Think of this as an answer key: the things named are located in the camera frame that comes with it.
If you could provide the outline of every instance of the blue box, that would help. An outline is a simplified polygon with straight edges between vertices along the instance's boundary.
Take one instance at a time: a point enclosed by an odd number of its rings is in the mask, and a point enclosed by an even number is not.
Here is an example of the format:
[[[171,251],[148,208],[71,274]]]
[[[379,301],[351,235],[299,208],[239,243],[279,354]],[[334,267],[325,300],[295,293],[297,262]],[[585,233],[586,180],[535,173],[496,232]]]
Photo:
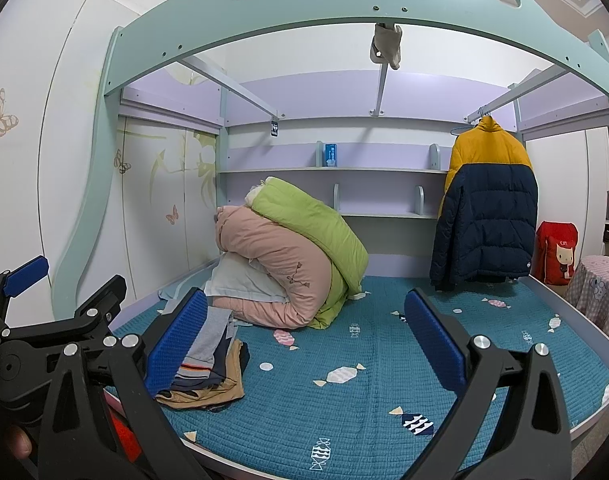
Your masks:
[[[337,144],[324,145],[324,165],[327,168],[337,168]]]

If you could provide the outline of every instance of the silver screw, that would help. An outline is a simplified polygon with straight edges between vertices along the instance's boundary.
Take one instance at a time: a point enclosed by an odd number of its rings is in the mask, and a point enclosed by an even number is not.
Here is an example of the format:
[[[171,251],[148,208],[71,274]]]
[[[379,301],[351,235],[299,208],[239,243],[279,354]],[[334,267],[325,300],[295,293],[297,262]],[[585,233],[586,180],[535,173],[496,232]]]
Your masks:
[[[544,343],[538,343],[535,345],[535,351],[541,356],[549,355],[549,347]]]
[[[122,346],[124,348],[133,348],[138,344],[140,338],[136,334],[125,335],[122,338]]]
[[[62,352],[64,352],[64,355],[71,357],[72,355],[75,355],[75,352],[78,351],[78,346],[75,343],[69,343],[67,346],[64,347],[64,350]]]
[[[115,346],[115,344],[117,342],[118,342],[118,340],[115,337],[113,337],[112,335],[108,335],[102,340],[102,344],[104,346],[108,346],[108,347]]]
[[[491,346],[491,340],[485,335],[476,335],[473,338],[473,344],[481,349],[487,349]]]

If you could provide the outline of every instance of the shelf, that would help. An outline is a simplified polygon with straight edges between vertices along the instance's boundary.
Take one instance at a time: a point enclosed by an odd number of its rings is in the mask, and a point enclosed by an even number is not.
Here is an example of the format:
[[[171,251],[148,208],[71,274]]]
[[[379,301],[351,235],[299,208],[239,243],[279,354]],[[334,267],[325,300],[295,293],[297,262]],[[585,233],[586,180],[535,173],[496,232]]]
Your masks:
[[[414,170],[412,168],[268,168],[268,170],[224,170],[218,173],[277,173],[280,171],[396,171],[402,173],[446,174],[442,170]]]
[[[418,215],[415,213],[345,213],[340,211],[342,216],[358,216],[364,218],[417,218],[425,220],[437,220],[437,215]]]

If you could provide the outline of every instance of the jacket collar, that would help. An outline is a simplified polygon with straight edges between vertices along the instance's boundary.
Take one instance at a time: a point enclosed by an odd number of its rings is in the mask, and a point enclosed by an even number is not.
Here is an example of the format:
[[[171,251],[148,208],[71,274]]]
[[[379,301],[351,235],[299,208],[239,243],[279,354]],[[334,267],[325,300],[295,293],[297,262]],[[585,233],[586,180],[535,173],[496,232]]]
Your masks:
[[[502,126],[497,124],[493,117],[490,115],[485,115],[479,120],[478,128],[483,132],[501,132]]]

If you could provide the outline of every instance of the red bag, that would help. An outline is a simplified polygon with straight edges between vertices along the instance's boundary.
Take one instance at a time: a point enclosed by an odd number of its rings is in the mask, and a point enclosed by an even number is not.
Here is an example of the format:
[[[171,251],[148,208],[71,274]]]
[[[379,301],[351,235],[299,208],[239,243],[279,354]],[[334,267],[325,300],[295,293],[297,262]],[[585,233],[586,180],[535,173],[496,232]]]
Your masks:
[[[548,285],[568,285],[575,271],[577,228],[571,223],[542,222],[536,234],[533,276]]]

